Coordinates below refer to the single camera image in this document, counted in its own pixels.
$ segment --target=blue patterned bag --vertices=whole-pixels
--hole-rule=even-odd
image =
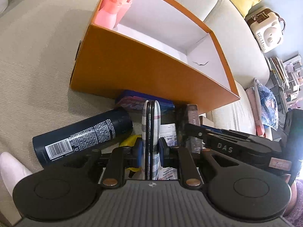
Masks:
[[[262,124],[277,130],[279,124],[279,116],[276,98],[270,89],[266,86],[263,86],[257,79],[255,79],[255,86],[257,86],[261,101]]]

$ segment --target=blue package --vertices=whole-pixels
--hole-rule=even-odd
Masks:
[[[161,114],[165,114],[175,109],[175,105],[170,100],[132,90],[124,90],[121,95],[115,100],[115,104],[116,106],[123,107],[129,112],[141,113],[143,111],[143,106],[146,100],[158,101],[160,104]]]

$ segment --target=gray ribbed panel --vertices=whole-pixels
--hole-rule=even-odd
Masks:
[[[177,181],[128,180],[124,187],[106,190],[84,214],[57,223],[24,219],[17,227],[286,227],[284,219],[243,223],[216,212],[199,191],[184,189]]]

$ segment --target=barcode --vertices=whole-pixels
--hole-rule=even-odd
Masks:
[[[49,159],[54,159],[73,151],[68,139],[48,145],[45,147],[45,150]]]

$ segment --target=orange box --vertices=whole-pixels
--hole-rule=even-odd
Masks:
[[[76,55],[70,87],[117,98],[125,90],[197,104],[201,113],[239,100],[215,34],[175,0],[133,0],[114,30],[94,23]]]

